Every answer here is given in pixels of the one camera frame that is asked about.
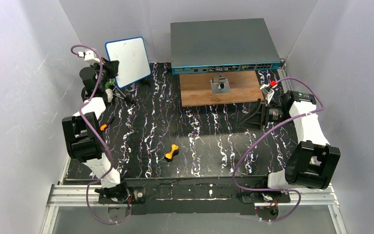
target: black table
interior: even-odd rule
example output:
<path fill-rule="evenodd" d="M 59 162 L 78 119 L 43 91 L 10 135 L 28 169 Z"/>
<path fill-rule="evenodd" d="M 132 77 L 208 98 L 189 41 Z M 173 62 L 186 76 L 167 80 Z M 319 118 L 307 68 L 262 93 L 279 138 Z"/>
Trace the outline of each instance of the black table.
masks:
<path fill-rule="evenodd" d="M 167 73 L 166 63 L 151 64 L 150 85 L 134 83 L 125 88 L 137 105 L 118 99 L 100 118 L 100 126 L 115 116 L 106 131 L 114 165 L 124 178 L 231 176 L 233 168 L 263 131 L 240 129 L 238 119 L 255 103 L 182 107 L 178 76 Z M 261 83 L 278 80 L 277 71 L 256 71 Z M 274 101 L 283 93 L 281 85 Z M 270 123 L 264 131 L 271 129 Z M 238 175 L 263 175 L 282 170 L 297 145 L 293 123 L 273 132 L 252 153 Z M 164 160 L 172 144 L 180 153 Z M 94 179 L 91 171 L 72 160 L 64 184 Z"/>

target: whiteboard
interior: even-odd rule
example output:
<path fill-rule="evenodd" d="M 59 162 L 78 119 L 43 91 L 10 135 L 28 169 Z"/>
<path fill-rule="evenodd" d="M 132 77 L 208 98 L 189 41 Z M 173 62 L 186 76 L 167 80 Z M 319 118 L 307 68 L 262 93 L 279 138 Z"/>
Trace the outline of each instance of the whiteboard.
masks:
<path fill-rule="evenodd" d="M 151 74 L 142 37 L 108 41 L 105 50 L 110 61 L 118 60 L 118 87 L 122 88 Z"/>

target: orange clip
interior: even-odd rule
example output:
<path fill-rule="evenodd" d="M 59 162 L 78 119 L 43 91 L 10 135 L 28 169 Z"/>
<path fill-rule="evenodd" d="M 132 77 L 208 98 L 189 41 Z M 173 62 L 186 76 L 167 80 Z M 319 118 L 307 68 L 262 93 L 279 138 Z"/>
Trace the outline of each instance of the orange clip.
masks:
<path fill-rule="evenodd" d="M 108 127 L 108 125 L 107 125 L 107 124 L 104 124 L 104 125 L 102 125 L 102 126 L 100 127 L 100 129 L 101 129 L 101 131 L 104 131 L 107 127 Z"/>

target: metal stand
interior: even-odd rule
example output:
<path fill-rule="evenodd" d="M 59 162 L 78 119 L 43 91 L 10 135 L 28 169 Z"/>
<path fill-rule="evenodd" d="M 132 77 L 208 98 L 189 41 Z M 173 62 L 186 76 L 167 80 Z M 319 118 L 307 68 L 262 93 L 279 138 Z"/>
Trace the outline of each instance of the metal stand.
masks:
<path fill-rule="evenodd" d="M 86 206 L 85 192 L 86 185 L 56 185 L 51 189 L 48 199 L 47 211 L 44 219 L 41 234 L 51 234 L 56 222 L 58 208 L 62 206 Z M 127 204 L 99 204 L 99 194 L 94 192 L 99 185 L 94 185 L 90 189 L 89 200 L 91 206 L 101 207 L 126 207 Z M 302 195 L 301 206 L 325 205 L 329 208 L 335 231 L 337 234 L 346 234 L 346 229 L 339 211 L 339 202 L 332 185 L 325 190 L 321 189 L 297 189 Z M 294 206 L 298 201 L 296 193 L 290 194 L 290 203 L 279 203 L 278 206 Z M 265 202 L 254 203 L 255 207 L 265 207 Z"/>
<path fill-rule="evenodd" d="M 210 80 L 211 89 L 214 94 L 227 94 L 230 93 L 230 84 L 226 77 L 222 77 L 220 73 L 215 73 L 213 79 Z"/>

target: cable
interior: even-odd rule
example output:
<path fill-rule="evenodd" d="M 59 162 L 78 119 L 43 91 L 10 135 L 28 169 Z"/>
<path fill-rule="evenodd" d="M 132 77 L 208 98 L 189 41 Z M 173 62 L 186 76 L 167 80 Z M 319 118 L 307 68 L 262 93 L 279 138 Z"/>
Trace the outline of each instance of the cable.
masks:
<path fill-rule="evenodd" d="M 274 199 L 272 199 L 272 202 L 270 203 L 270 205 L 266 206 L 266 208 L 270 208 L 273 205 L 273 202 L 275 202 Z"/>
<path fill-rule="evenodd" d="M 237 183 L 236 181 L 236 172 L 237 170 L 239 169 L 239 166 L 240 164 L 243 163 L 244 159 L 246 158 L 246 156 L 265 138 L 267 137 L 269 134 L 271 134 L 273 131 L 275 131 L 276 129 L 278 129 L 279 127 L 287 124 L 288 122 L 291 122 L 297 118 L 300 118 L 300 117 L 304 117 L 304 116 L 307 116 L 308 114 L 314 114 L 316 112 L 319 112 L 319 111 L 323 111 L 325 109 L 325 106 L 323 105 L 322 101 L 319 99 L 319 97 L 316 95 L 316 93 L 312 90 L 312 88 L 309 87 L 309 85 L 307 85 L 306 83 L 304 83 L 303 81 L 301 81 L 300 79 L 298 78 L 294 78 L 294 77 L 286 77 L 286 78 L 283 78 L 283 79 L 280 79 L 277 81 L 277 83 L 280 83 L 282 81 L 285 81 L 287 79 L 292 79 L 292 80 L 295 80 L 301 84 L 303 84 L 306 88 L 309 89 L 309 91 L 316 97 L 316 99 L 318 100 L 318 102 L 320 103 L 320 109 L 317 109 L 317 110 L 313 110 L 311 112 L 308 112 L 308 113 L 305 113 L 305 114 L 300 114 L 300 115 L 297 115 L 297 116 L 294 116 L 294 117 L 291 117 L 281 123 L 279 123 L 278 125 L 274 126 L 272 129 L 270 129 L 269 131 L 267 131 L 262 137 L 260 137 L 253 145 L 250 146 L 250 148 L 246 151 L 246 153 L 240 158 L 239 162 L 236 164 L 236 166 L 234 167 L 234 170 L 233 170 L 233 175 L 232 175 L 232 178 L 233 178 L 233 182 L 234 184 L 240 188 L 240 189 L 243 189 L 243 190 L 247 190 L 247 191 L 253 191 L 253 192 L 284 192 L 284 193 L 287 193 L 287 192 L 295 192 L 299 195 L 299 199 L 298 199 L 298 202 L 296 203 L 296 205 L 293 207 L 293 209 L 291 211 L 289 211 L 289 213 L 287 213 L 286 215 L 284 215 L 283 217 L 280 217 L 280 218 L 277 218 L 275 220 L 270 220 L 271 222 L 276 222 L 276 221 L 280 221 L 280 220 L 283 220 L 285 218 L 287 218 L 289 215 L 291 215 L 296 209 L 297 207 L 299 206 L 300 204 L 300 201 L 301 201 L 301 194 L 299 191 L 295 190 L 295 189 L 290 189 L 290 190 L 284 190 L 284 189 L 252 189 L 252 188 L 247 188 L 247 187 L 244 187 L 244 186 L 241 186 L 240 184 Z"/>
<path fill-rule="evenodd" d="M 95 51 L 95 49 L 89 47 L 89 46 L 86 46 L 86 45 L 74 45 L 73 47 L 71 47 L 71 53 L 73 53 L 74 55 L 77 55 L 78 56 L 78 53 L 74 52 L 74 49 L 77 48 L 77 47 L 83 47 L 83 48 L 87 48 L 89 50 L 92 50 L 99 59 L 102 59 L 101 56 L 99 55 L 99 53 L 97 51 Z M 102 68 L 103 68 L 103 62 L 102 60 L 100 61 L 99 63 L 99 73 L 98 74 L 102 74 Z M 93 217 L 98 220 L 99 222 L 101 223 L 104 223 L 104 224 L 110 224 L 110 225 L 114 225 L 114 224 L 118 224 L 118 223 L 121 223 L 122 221 L 126 220 L 128 218 L 128 216 L 126 216 L 125 218 L 123 218 L 122 220 L 120 221 L 116 221 L 116 222 L 106 222 L 100 218 L 98 218 L 94 211 L 92 210 L 91 206 L 90 206 L 90 201 L 89 201 L 89 190 L 90 190 L 90 186 L 93 185 L 93 184 L 97 184 L 99 182 L 101 182 L 101 179 L 103 179 L 108 173 L 110 173 L 112 171 L 112 169 L 114 168 L 114 160 L 112 158 L 112 153 L 110 151 L 110 149 L 108 148 L 107 144 L 105 143 L 105 141 L 102 139 L 102 137 L 98 134 L 98 132 L 96 131 L 96 129 L 90 124 L 90 122 L 88 121 L 87 118 L 85 118 L 84 114 L 82 113 L 82 109 L 88 104 L 90 103 L 90 101 L 93 99 L 94 95 L 95 95 L 95 92 L 99 86 L 99 83 L 101 81 L 101 78 L 98 78 L 97 79 L 97 82 L 95 84 L 95 88 L 93 90 L 93 93 L 91 94 L 90 98 L 88 99 L 88 102 L 84 103 L 81 108 L 79 108 L 78 112 L 79 114 L 81 115 L 81 118 L 84 120 L 84 122 L 87 124 L 87 126 L 90 128 L 90 130 L 94 133 L 94 135 L 97 137 L 97 139 L 99 140 L 99 142 L 101 143 L 101 145 L 104 147 L 105 151 L 107 152 L 107 156 L 108 156 L 108 160 L 110 161 L 111 163 L 111 167 L 108 169 L 108 171 L 106 171 L 102 176 L 101 178 L 98 178 L 97 181 L 93 181 L 93 182 L 90 182 L 87 186 L 87 191 L 86 191 L 86 195 L 85 195 L 85 198 L 86 198 L 86 201 L 87 201 L 87 207 L 88 209 L 90 210 L 91 214 L 93 215 Z"/>
<path fill-rule="evenodd" d="M 274 207 L 276 207 L 278 203 L 279 203 L 279 196 L 276 198 L 276 203 L 275 203 L 275 205 L 274 205 L 274 206 L 270 206 L 270 208 L 274 208 Z"/>
<path fill-rule="evenodd" d="M 130 207 L 131 201 L 132 201 L 132 194 L 131 194 L 130 200 L 128 201 L 128 204 L 127 204 L 127 208 L 128 208 L 129 211 L 131 211 L 131 207 Z"/>

